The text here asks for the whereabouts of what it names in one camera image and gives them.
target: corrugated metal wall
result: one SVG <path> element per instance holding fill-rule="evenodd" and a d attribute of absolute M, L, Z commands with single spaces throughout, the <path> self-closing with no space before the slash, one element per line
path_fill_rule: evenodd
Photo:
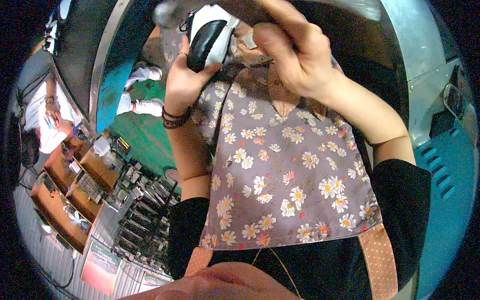
<path fill-rule="evenodd" d="M 47 157 L 41 156 L 35 169 L 40 171 Z M 36 180 L 36 176 L 31 171 L 27 171 L 24 176 L 24 185 L 32 186 Z M 34 210 L 33 202 L 30 198 L 29 191 L 24 187 L 18 187 L 14 193 L 15 206 L 17 209 L 17 217 L 22 232 L 22 237 L 33 257 L 40 265 L 61 285 L 66 285 L 72 274 L 72 250 L 61 247 L 52 243 L 46 238 L 41 239 L 41 229 L 38 224 L 38 216 Z M 95 240 L 98 244 L 104 244 L 109 249 L 113 244 L 113 236 L 118 228 L 118 221 L 125 214 L 130 203 L 125 203 L 119 213 L 105 206 L 100 215 L 97 216 L 97 222 L 92 229 L 90 242 Z M 71 294 L 80 299 L 118 299 L 131 294 L 138 293 L 140 282 L 144 274 L 143 270 L 137 268 L 129 274 L 123 271 L 125 264 L 120 264 L 117 274 L 117 281 L 113 289 L 112 295 L 107 296 L 84 283 L 81 279 L 82 269 L 85 263 L 85 256 L 78 255 L 75 258 L 74 274 L 70 285 L 66 288 Z M 52 287 L 58 299 L 68 299 L 67 296 Z"/>

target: poster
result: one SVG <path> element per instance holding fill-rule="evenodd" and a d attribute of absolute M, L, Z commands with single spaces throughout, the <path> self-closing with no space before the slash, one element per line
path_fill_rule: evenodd
<path fill-rule="evenodd" d="M 173 281 L 173 279 L 166 276 L 162 276 L 160 274 L 153 275 L 149 272 L 145 272 L 142 278 L 142 284 L 140 285 L 140 290 L 138 292 L 141 293 L 141 292 L 145 292 L 145 291 L 157 288 L 170 281 Z"/>
<path fill-rule="evenodd" d="M 118 269 L 117 258 L 110 253 L 110 250 L 104 249 L 93 241 L 90 244 L 80 279 L 94 289 L 110 296 L 115 286 Z"/>

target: blue metal panel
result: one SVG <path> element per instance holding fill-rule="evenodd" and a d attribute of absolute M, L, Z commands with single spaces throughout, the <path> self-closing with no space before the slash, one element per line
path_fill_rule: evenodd
<path fill-rule="evenodd" d="M 120 97 L 135 60 L 155 25 L 152 11 L 155 2 L 132 1 L 118 27 L 104 64 L 97 104 L 97 136 L 110 126 L 117 115 Z"/>
<path fill-rule="evenodd" d="M 132 71 L 135 59 L 128 59 L 123 64 L 111 70 L 105 77 L 98 95 L 98 112 L 96 132 L 100 135 L 105 128 L 110 126 L 117 115 L 120 97 L 128 76 Z"/>
<path fill-rule="evenodd" d="M 432 173 L 430 217 L 420 260 L 419 300 L 435 291 L 462 243 L 475 200 L 475 151 L 457 120 L 452 130 L 414 151 L 417 165 Z"/>

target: white sneaker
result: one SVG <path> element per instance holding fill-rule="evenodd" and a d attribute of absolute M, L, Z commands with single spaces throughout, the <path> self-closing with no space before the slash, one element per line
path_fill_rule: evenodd
<path fill-rule="evenodd" d="M 150 114 L 155 117 L 162 116 L 163 106 L 163 101 L 158 98 L 154 98 L 151 100 L 137 99 L 135 102 L 135 110 L 137 114 Z"/>
<path fill-rule="evenodd" d="M 148 67 L 148 79 L 159 81 L 162 79 L 162 69 L 159 67 Z"/>

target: hand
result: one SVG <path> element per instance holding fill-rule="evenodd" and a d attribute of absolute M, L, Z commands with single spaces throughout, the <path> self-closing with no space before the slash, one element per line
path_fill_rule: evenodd
<path fill-rule="evenodd" d="M 253 28 L 253 40 L 275 60 L 282 83 L 294 94 L 320 100 L 340 73 L 332 68 L 330 41 L 284 0 L 256 0 L 281 24 Z M 298 51 L 294 51 L 292 42 Z"/>
<path fill-rule="evenodd" d="M 52 115 L 52 117 L 55 116 L 55 113 L 59 113 L 60 114 L 60 111 L 59 111 L 59 108 L 56 104 L 54 103 L 50 103 L 50 104 L 47 104 L 45 105 L 45 107 L 47 108 L 47 111 L 45 113 L 45 116 L 48 118 L 50 115 Z"/>
<path fill-rule="evenodd" d="M 189 51 L 188 38 L 182 36 L 180 52 Z M 165 111 L 174 116 L 185 113 L 185 110 L 195 103 L 203 86 L 221 68 L 221 63 L 214 63 L 195 73 L 187 67 L 187 56 L 179 54 L 168 72 Z"/>

